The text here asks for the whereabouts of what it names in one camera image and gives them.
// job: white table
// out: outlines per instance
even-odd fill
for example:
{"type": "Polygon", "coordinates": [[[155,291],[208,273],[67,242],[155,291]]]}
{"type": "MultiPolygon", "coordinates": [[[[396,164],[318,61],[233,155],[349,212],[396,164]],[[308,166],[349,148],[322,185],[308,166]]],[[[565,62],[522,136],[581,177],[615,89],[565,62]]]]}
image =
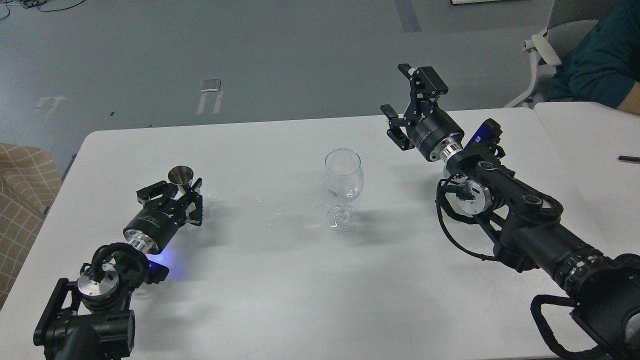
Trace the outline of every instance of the white table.
{"type": "MultiPolygon", "coordinates": [[[[470,136],[488,117],[504,163],[565,206],[563,224],[610,253],[535,113],[455,111],[470,136]]],[[[140,210],[135,191],[187,165],[204,185],[204,225],[186,225],[156,261],[171,269],[133,295],[133,359],[494,359],[549,356],[531,318],[539,293],[563,295],[542,270],[518,274],[453,247],[438,225],[442,163],[400,151],[386,119],[258,122],[99,131],[84,141],[0,311],[3,359],[43,359],[31,339],[59,277],[74,279],[140,210]],[[327,153],[360,153],[352,205],[362,226],[335,233],[319,182],[327,153]]],[[[478,227],[449,222],[471,250],[478,227]]],[[[546,312],[571,349],[593,343],[566,309],[546,312]]]]}
{"type": "Polygon", "coordinates": [[[545,102],[534,108],[614,256],[640,254],[640,117],[595,102],[545,102]]]}

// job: glass stem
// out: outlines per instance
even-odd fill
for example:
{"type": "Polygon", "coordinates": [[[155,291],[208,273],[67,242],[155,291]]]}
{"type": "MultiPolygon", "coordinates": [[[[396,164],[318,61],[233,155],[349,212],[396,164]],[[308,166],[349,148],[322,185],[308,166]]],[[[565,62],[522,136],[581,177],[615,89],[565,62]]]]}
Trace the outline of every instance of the glass stem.
{"type": "Polygon", "coordinates": [[[341,222],[345,222],[349,220],[349,211],[345,205],[340,205],[340,209],[335,216],[336,220],[340,220],[341,222]]]}

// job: chair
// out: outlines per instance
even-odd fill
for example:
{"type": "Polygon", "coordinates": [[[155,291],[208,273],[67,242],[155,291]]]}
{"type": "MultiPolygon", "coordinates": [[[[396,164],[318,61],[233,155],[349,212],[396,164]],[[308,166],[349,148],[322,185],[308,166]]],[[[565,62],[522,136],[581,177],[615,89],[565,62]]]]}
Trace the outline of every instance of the chair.
{"type": "Polygon", "coordinates": [[[618,0],[554,0],[547,27],[522,44],[529,53],[531,82],[505,108],[532,108],[545,100],[548,82],[564,58],[618,0]]]}
{"type": "Polygon", "coordinates": [[[0,143],[0,309],[61,185],[47,152],[0,143]]]}

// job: black robotic arm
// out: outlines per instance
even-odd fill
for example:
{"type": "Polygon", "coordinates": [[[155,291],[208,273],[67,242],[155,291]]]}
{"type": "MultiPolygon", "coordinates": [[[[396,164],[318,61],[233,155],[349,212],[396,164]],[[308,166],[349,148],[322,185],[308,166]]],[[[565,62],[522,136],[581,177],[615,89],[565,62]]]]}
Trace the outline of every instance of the black robotic arm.
{"type": "Polygon", "coordinates": [[[604,256],[560,224],[563,207],[551,196],[515,178],[500,159],[502,131],[486,120],[463,147],[464,132],[438,107],[447,86],[431,67],[398,65],[410,81],[410,104],[400,117],[389,105],[387,135],[402,150],[418,148],[427,161],[442,160],[452,174],[438,184],[436,206],[445,235],[459,249],[482,260],[500,261],[517,272],[542,268],[568,297],[538,295],[531,311],[545,343],[565,359],[595,359],[609,354],[617,360],[640,359],[640,256],[604,256]],[[447,193],[465,214],[453,210],[447,193]],[[507,206],[501,218],[494,211],[507,206]],[[460,246],[442,221],[451,218],[477,224],[493,242],[493,255],[476,254],[460,246]],[[542,316],[544,304],[573,308],[575,322],[598,344],[570,352],[555,339],[542,316]]]}

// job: teal sweater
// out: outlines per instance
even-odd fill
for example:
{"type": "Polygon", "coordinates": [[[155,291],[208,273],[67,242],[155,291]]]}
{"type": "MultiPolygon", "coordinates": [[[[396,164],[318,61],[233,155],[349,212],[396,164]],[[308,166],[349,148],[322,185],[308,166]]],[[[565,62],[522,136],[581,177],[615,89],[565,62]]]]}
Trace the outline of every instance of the teal sweater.
{"type": "Polygon", "coordinates": [[[621,0],[562,63],[548,99],[574,97],[617,108],[640,81],[640,0],[621,0]]]}

